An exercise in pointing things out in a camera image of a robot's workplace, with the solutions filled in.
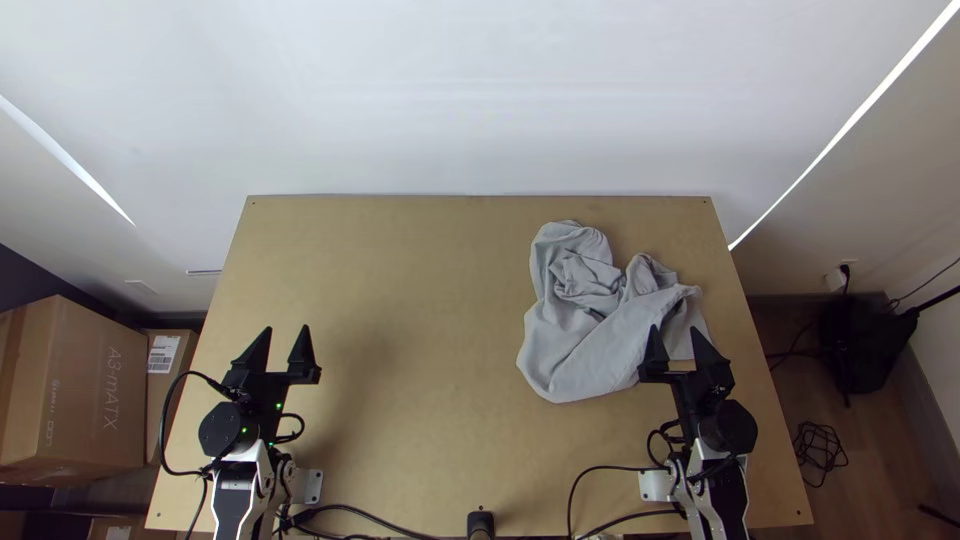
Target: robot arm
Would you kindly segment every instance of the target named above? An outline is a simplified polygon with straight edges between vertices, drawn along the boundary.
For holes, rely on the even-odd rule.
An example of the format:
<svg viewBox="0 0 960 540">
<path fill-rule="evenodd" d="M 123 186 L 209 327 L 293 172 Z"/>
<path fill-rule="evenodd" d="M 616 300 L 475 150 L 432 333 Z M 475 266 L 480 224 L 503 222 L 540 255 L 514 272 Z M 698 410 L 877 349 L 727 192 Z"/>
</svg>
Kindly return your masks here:
<svg viewBox="0 0 960 540">
<path fill-rule="evenodd" d="M 200 423 L 200 445 L 213 459 L 216 540 L 268 540 L 281 505 L 320 501 L 323 472 L 298 468 L 289 454 L 275 447 L 290 440 L 277 436 L 289 386 L 320 380 L 310 330 L 301 329 L 287 370 L 277 373 L 266 371 L 271 334 L 267 327 L 231 362 L 217 388 L 228 401 L 217 404 Z"/>
<path fill-rule="evenodd" d="M 747 540 L 747 455 L 757 423 L 733 390 L 730 361 L 696 328 L 691 329 L 693 371 L 670 371 L 660 332 L 650 328 L 640 382 L 669 384 L 679 416 L 683 446 L 671 453 L 666 471 L 640 474 L 645 500 L 679 504 L 694 540 Z"/>
</svg>

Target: air vent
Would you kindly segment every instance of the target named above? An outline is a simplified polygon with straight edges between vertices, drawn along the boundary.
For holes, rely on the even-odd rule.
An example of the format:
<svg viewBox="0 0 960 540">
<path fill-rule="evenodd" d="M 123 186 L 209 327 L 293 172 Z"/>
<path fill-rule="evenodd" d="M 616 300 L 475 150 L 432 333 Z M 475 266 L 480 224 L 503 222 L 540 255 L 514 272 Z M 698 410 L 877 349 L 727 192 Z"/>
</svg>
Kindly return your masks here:
<svg viewBox="0 0 960 540">
<path fill-rule="evenodd" d="M 187 270 L 187 275 L 190 277 L 200 277 L 200 276 L 219 276 L 223 270 Z"/>
<path fill-rule="evenodd" d="M 140 291 L 141 294 L 145 294 L 147 296 L 158 296 L 160 294 L 156 289 L 144 283 L 143 280 L 125 279 L 123 282 Z"/>
</svg>

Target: white wall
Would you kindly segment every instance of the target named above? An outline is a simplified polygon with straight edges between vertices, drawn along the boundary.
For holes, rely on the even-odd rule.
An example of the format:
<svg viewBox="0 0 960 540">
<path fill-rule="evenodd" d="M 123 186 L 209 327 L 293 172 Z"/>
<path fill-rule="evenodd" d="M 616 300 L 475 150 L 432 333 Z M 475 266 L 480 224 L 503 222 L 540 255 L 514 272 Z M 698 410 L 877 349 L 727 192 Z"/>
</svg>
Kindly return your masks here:
<svg viewBox="0 0 960 540">
<path fill-rule="evenodd" d="M 960 256 L 960 19 L 950 21 L 807 179 L 733 251 L 750 294 L 825 292 L 841 259 L 854 291 L 899 297 Z M 960 283 L 960 266 L 903 302 Z M 911 340 L 960 446 L 960 297 Z"/>
<path fill-rule="evenodd" d="M 706 194 L 735 238 L 945 5 L 5 1 L 0 94 L 137 229 L 0 124 L 0 242 L 153 310 L 206 307 L 248 194 Z"/>
</svg>

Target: gray cloth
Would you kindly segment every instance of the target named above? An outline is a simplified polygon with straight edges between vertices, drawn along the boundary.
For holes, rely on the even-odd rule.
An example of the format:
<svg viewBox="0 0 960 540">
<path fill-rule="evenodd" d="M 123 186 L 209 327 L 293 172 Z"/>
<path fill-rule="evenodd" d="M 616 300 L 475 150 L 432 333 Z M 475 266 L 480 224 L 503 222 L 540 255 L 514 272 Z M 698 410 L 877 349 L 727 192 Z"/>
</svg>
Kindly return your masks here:
<svg viewBox="0 0 960 540">
<path fill-rule="evenodd" d="M 699 287 L 639 254 L 626 275 L 606 236 L 575 221 L 547 223 L 530 248 L 537 303 L 523 317 L 517 367 L 544 399 L 565 403 L 637 382 L 651 325 L 671 358 L 693 358 L 690 327 L 708 336 Z"/>
</svg>

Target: wooden table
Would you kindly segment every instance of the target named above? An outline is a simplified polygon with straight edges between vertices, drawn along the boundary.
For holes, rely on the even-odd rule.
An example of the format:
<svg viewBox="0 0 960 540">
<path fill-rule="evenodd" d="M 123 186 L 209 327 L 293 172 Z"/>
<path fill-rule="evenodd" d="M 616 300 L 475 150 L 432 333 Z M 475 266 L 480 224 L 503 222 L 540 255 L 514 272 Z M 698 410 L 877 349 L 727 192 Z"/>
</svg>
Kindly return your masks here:
<svg viewBox="0 0 960 540">
<path fill-rule="evenodd" d="M 773 382 L 713 204 L 693 197 L 251 197 L 210 306 L 193 368 L 216 379 L 265 326 L 282 370 L 310 325 L 318 386 L 291 388 L 284 410 L 306 432 L 287 445 L 324 469 L 324 503 L 408 528 L 462 536 L 467 512 L 495 512 L 504 536 L 564 535 L 570 485 L 598 464 L 649 465 L 647 433 L 676 417 L 666 385 L 554 405 L 515 367 L 535 297 L 530 242 L 548 221 L 576 219 L 610 239 L 624 267 L 645 251 L 703 288 L 733 396 L 760 435 L 747 478 L 751 528 L 807 524 L 810 507 Z M 171 466 L 203 465 L 201 418 L 219 401 L 188 381 L 167 449 Z M 160 475 L 148 526 L 184 530 L 200 485 Z M 634 473 L 591 473 L 577 489 L 585 532 L 643 503 Z M 313 523 L 331 533 L 388 534 L 350 514 Z M 205 504 L 197 529 L 209 531 Z M 674 515 L 621 533 L 686 530 Z"/>
</svg>

